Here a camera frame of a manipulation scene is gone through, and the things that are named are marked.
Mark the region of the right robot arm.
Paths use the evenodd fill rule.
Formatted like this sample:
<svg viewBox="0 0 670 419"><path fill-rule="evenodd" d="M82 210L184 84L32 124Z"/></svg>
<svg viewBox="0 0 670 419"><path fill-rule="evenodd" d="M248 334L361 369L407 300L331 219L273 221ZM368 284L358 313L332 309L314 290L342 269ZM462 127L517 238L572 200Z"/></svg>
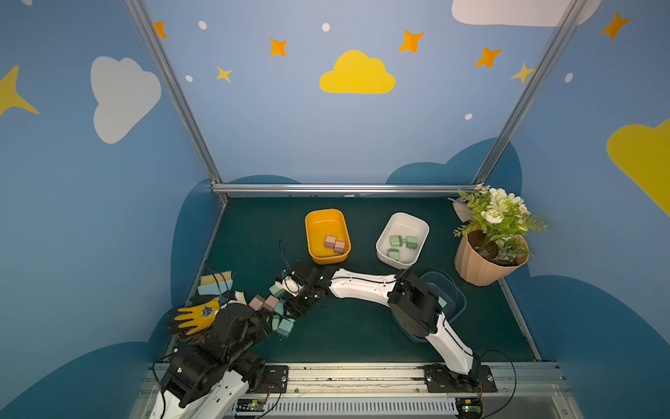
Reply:
<svg viewBox="0 0 670 419"><path fill-rule="evenodd" d="M298 319L326 296L355 299L388 307L411 335L422 337L441 356L450 376L460 385L479 382L481 358L448 323L439 296L409 268L386 276L350 272L328 265L313 267L298 261L283 281L291 295L285 311Z"/></svg>

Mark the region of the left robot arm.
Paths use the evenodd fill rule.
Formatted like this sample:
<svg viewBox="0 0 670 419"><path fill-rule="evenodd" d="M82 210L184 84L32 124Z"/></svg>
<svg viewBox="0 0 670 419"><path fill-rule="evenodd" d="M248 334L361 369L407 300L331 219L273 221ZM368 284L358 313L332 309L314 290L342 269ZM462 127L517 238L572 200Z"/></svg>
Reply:
<svg viewBox="0 0 670 419"><path fill-rule="evenodd" d="M272 382L265 360L251 348L272 332L271 315L239 303L226 305L196 342L172 355L149 418L223 418L248 391L286 393Z"/></svg>

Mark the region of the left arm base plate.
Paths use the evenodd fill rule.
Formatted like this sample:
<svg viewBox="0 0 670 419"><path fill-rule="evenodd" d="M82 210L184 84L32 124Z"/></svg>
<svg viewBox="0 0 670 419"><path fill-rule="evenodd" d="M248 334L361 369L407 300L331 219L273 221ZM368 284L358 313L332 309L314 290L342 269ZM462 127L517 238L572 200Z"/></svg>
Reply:
<svg viewBox="0 0 670 419"><path fill-rule="evenodd" d="M288 387L289 372L290 369L287 365L265 365L251 376L250 388L247 393L285 394Z"/></svg>

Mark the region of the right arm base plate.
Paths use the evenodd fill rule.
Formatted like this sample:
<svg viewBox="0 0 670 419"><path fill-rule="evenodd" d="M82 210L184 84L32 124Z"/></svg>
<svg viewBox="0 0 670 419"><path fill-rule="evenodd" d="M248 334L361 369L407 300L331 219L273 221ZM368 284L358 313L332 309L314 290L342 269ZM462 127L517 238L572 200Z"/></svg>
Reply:
<svg viewBox="0 0 670 419"><path fill-rule="evenodd" d="M497 384L488 365L475 368L476 378L449 370L445 365L422 367L429 393L497 393Z"/></svg>

